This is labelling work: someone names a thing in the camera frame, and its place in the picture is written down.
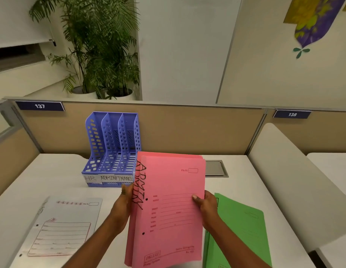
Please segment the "person's right forearm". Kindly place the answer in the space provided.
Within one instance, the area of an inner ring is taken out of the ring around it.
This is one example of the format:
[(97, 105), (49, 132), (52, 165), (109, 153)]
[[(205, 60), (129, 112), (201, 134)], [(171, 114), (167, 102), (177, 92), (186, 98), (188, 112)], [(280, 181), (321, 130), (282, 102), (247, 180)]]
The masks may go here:
[(269, 268), (220, 217), (204, 219), (203, 225), (214, 238), (231, 268)]

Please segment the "glass side partition panel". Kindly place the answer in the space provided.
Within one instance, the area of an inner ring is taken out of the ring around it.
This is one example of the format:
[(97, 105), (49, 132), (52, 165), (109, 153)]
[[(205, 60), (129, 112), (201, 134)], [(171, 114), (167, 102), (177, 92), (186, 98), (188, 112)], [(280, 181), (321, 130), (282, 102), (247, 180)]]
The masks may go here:
[(0, 100), (0, 196), (43, 149), (11, 100)]

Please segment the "dark blue number plate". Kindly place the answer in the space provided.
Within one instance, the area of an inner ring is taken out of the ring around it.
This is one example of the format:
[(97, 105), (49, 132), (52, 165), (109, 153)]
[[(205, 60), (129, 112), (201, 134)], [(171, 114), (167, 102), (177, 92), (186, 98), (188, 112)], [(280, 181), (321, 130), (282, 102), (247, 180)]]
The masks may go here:
[(311, 113), (312, 111), (307, 110), (277, 109), (273, 118), (307, 119)]
[(23, 111), (65, 111), (61, 102), (16, 100), (15, 103)]

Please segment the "white curved desk divider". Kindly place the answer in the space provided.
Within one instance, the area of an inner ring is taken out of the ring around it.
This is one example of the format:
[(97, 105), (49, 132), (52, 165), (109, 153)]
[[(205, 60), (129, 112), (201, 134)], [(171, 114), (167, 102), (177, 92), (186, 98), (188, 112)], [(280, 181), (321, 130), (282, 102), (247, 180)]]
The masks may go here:
[(346, 195), (274, 124), (248, 158), (307, 252), (346, 234)]

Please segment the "green paper file folder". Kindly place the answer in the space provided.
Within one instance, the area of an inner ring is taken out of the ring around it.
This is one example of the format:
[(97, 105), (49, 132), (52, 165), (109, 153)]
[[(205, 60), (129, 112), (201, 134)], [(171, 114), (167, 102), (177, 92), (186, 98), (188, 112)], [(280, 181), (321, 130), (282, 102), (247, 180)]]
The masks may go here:
[[(266, 226), (263, 212), (229, 199), (222, 194), (214, 194), (217, 211), (224, 223), (258, 257), (272, 268)], [(203, 268), (231, 268), (212, 235), (205, 229)]]

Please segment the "person's right hand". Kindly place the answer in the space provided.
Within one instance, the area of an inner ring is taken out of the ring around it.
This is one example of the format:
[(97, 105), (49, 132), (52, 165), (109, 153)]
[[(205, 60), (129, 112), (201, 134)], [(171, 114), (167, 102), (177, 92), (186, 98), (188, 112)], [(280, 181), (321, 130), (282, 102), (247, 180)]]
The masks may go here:
[(204, 199), (206, 200), (206, 209), (205, 211), (201, 211), (203, 227), (212, 236), (215, 236), (223, 223), (217, 211), (217, 199), (207, 190), (205, 190)]

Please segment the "person's left forearm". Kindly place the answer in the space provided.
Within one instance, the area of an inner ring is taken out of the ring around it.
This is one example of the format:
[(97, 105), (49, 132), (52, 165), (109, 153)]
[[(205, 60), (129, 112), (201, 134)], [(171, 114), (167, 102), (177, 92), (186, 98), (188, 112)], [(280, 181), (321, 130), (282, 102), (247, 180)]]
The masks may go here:
[(126, 224), (125, 220), (107, 218), (62, 268), (97, 268), (109, 246), (120, 234)]

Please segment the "person's left hand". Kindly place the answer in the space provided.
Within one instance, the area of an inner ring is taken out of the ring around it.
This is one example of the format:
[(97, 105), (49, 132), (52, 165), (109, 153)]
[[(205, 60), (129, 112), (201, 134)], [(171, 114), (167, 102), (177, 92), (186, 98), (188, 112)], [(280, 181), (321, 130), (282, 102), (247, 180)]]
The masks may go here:
[(108, 217), (113, 227), (114, 236), (117, 236), (125, 229), (131, 214), (131, 202), (132, 196), (124, 196), (120, 194), (113, 204)]

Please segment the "white roller blind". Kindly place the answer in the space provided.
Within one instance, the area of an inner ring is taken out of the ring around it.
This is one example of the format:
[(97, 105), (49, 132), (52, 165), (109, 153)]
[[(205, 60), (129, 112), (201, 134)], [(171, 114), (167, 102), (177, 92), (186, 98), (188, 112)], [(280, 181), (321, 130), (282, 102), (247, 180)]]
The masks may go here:
[(0, 0), (0, 48), (53, 40), (48, 22), (33, 21), (29, 10), (36, 0)]

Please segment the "green palm plant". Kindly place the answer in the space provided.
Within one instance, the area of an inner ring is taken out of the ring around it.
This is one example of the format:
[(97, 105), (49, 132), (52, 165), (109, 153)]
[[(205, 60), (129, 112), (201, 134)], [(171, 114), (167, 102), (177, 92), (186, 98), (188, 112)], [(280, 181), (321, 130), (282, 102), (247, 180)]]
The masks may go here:
[(137, 40), (139, 18), (134, 0), (36, 0), (29, 10), (33, 21), (49, 20), (61, 10), (68, 53), (49, 54), (51, 65), (65, 65), (67, 93), (83, 86), (104, 99), (105, 89), (130, 88), (140, 83)]

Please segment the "beige desk partition panel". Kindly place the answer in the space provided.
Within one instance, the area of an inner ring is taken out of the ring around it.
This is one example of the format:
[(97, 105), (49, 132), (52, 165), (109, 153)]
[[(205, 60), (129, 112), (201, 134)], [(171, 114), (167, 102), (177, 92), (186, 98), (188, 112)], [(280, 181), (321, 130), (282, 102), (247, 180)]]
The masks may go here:
[(41, 153), (77, 154), (88, 159), (90, 144), (85, 129), (94, 111), (138, 114), (143, 151), (199, 155), (245, 155), (264, 120), (266, 108), (221, 105), (169, 105), (105, 100), (62, 102), (64, 111), (20, 110), (16, 101), (44, 99), (5, 97), (24, 122)]
[[(273, 118), (277, 109), (312, 111), (307, 119)], [(265, 108), (263, 117), (245, 152), (248, 155), (265, 124), (276, 126), (305, 155), (309, 153), (346, 153), (346, 109)]]

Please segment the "blue plastic file rack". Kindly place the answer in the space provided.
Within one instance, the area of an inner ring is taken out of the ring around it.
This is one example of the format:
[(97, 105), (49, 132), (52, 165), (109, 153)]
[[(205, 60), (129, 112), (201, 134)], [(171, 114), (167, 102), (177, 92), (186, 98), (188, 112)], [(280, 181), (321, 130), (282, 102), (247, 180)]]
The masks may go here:
[[(82, 175), (133, 175), (142, 150), (138, 113), (94, 111), (85, 121), (91, 154)], [(86, 183), (93, 188), (120, 188), (131, 183)]]

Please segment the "purple yellow flower wall decal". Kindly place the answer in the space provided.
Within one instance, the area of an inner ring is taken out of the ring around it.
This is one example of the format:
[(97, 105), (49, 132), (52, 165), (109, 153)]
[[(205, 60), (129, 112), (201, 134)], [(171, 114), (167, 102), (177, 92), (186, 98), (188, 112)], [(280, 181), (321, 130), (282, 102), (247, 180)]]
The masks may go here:
[(295, 25), (299, 47), (293, 51), (309, 52), (309, 45), (327, 34), (341, 10), (346, 12), (346, 0), (292, 0), (283, 23)]

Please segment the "white paper file folder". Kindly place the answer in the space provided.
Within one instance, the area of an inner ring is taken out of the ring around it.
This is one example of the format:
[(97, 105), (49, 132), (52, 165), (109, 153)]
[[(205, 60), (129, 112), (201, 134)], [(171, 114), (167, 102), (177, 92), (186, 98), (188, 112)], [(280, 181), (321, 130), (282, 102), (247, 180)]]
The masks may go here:
[(73, 255), (93, 234), (102, 198), (50, 196), (36, 214), (19, 257)]

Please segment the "white plant pot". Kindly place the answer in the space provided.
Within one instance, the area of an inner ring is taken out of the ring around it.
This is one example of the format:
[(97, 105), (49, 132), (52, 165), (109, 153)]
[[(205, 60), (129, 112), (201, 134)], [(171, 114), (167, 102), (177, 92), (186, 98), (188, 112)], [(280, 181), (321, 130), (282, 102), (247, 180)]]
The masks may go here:
[(135, 96), (134, 90), (130, 88), (105, 89), (104, 99), (112, 100), (114, 102), (129, 102), (129, 101), (135, 101), (136, 96)]
[(73, 88), (71, 92), (67, 94), (67, 97), (69, 99), (74, 99), (78, 101), (91, 101), (91, 100), (98, 99), (95, 91), (84, 93), (83, 86), (77, 86)]

